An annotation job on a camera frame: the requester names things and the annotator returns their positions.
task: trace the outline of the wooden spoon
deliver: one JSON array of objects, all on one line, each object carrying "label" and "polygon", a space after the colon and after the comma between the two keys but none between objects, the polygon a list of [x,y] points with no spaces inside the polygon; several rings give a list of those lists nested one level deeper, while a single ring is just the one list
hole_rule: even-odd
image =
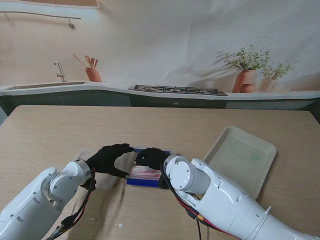
[{"label": "wooden spoon", "polygon": [[95,60],[95,64],[94,64],[94,67],[93,67],[94,69],[96,68],[97,63],[98,63],[98,59]]},{"label": "wooden spoon", "polygon": [[75,54],[72,54],[74,56],[75,59],[77,59],[79,61],[79,63],[81,63],[85,68],[87,67]]},{"label": "wooden spoon", "polygon": [[86,56],[85,56],[85,60],[86,60],[86,61],[88,62],[88,64],[90,65],[90,68],[92,68],[90,57],[88,57],[88,56],[86,55]]},{"label": "wooden spoon", "polygon": [[95,59],[94,59],[94,58],[91,58],[91,68],[94,67],[94,64],[95,64]]}]

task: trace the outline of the sink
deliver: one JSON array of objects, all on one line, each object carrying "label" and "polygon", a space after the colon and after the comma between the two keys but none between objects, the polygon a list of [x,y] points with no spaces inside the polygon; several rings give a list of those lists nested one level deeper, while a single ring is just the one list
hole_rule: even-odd
[{"label": "sink", "polygon": [[46,84],[37,84],[37,85],[13,86],[7,90],[37,89],[37,88],[65,86],[65,85],[80,85],[80,84],[84,84],[84,83],[86,83],[86,82],[85,81],[57,82],[57,83],[46,83]]}]

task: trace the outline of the green plant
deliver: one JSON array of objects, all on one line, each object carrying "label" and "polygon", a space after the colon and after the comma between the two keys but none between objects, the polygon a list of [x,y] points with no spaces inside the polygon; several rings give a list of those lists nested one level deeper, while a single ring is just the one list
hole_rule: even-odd
[{"label": "green plant", "polygon": [[248,49],[242,47],[241,51],[237,53],[230,54],[227,52],[224,57],[225,63],[239,70],[256,70],[265,68],[268,65],[270,50],[264,50],[264,48],[262,48],[260,51],[256,51],[255,47],[250,45]]},{"label": "green plant", "polygon": [[289,60],[285,60],[286,63],[279,63],[276,68],[272,68],[271,66],[266,66],[262,70],[262,74],[266,79],[277,80],[286,75],[290,70],[295,69],[295,63],[290,63]]}]

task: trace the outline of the floor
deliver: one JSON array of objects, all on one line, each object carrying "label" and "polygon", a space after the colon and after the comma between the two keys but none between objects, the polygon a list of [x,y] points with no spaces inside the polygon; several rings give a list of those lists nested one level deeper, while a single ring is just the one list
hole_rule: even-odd
[{"label": "floor", "polygon": [[0,125],[6,120],[7,115],[4,113],[2,108],[0,107]]}]

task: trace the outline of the black cable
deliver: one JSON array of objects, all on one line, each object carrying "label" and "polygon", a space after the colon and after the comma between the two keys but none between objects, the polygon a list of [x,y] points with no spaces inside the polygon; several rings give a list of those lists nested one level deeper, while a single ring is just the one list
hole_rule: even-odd
[{"label": "black cable", "polygon": [[[163,164],[162,164],[162,166],[160,167],[160,171],[161,171],[161,174],[163,175],[163,178],[164,178],[165,182],[166,182],[167,185],[169,186],[169,189],[170,189],[171,192],[173,193],[173,195],[177,198],[178,201],[180,201],[180,202],[183,203],[183,200],[182,200],[181,197],[177,194],[177,192],[175,191],[174,187],[171,185],[170,179],[168,178],[167,174],[165,173],[165,169],[164,169]],[[193,213],[190,212],[189,209],[187,209],[185,206],[183,206],[183,207],[187,210],[187,213],[188,213],[188,214],[192,214],[192,215],[193,215]],[[189,205],[188,205],[187,207],[190,208],[190,209],[191,209],[193,212],[195,212],[197,215],[199,214],[198,211],[195,210],[192,206],[189,206]],[[219,231],[219,232],[223,232],[223,231],[221,231],[220,229],[217,229],[217,228],[214,227],[213,225],[208,224],[207,222],[205,222],[205,221],[203,221],[203,220],[200,220],[200,222],[201,222],[203,225],[208,226],[208,227],[210,227],[210,228],[212,228],[212,229],[214,229],[214,230],[217,230],[217,231]]]},{"label": "black cable", "polygon": [[199,232],[199,240],[201,240],[201,229],[198,218],[196,218],[196,224],[198,225],[198,232]]},{"label": "black cable", "polygon": [[92,192],[92,190],[93,190],[93,187],[94,187],[95,176],[96,176],[96,171],[95,171],[95,169],[93,168],[93,170],[91,170],[90,186],[89,186],[88,192],[86,193],[85,198],[84,198],[84,200],[83,200],[83,202],[82,202],[79,210],[78,210],[75,214],[70,215],[70,216],[67,216],[67,217],[66,217],[64,220],[62,220],[62,222],[61,222],[61,225],[64,225],[64,226],[71,224],[70,221],[72,221],[72,224],[71,224],[70,226],[68,226],[68,228],[66,228],[65,231],[61,231],[61,229],[60,229],[60,231],[57,232],[56,235],[53,235],[53,236],[51,235],[51,236],[48,237],[46,240],[54,240],[54,239],[60,237],[63,233],[65,233],[66,231],[70,230],[70,229],[76,224],[76,222],[75,222],[76,217],[79,215],[79,213],[81,213],[81,211],[83,210],[83,208],[84,208],[84,207],[86,206],[86,204],[88,203],[89,196],[90,196],[90,194],[91,194],[91,192]]},{"label": "black cable", "polygon": [[82,211],[82,209],[85,207],[85,205],[86,205],[87,202],[88,202],[89,195],[90,195],[90,193],[92,192],[92,188],[93,188],[93,186],[94,186],[95,176],[96,176],[96,171],[95,171],[95,170],[91,170],[90,187],[89,187],[88,192],[86,193],[86,196],[85,196],[85,198],[84,198],[84,200],[83,200],[83,202],[82,202],[79,210],[78,210],[75,214],[73,214],[73,215],[76,216],[76,217],[79,215],[79,213]]}]

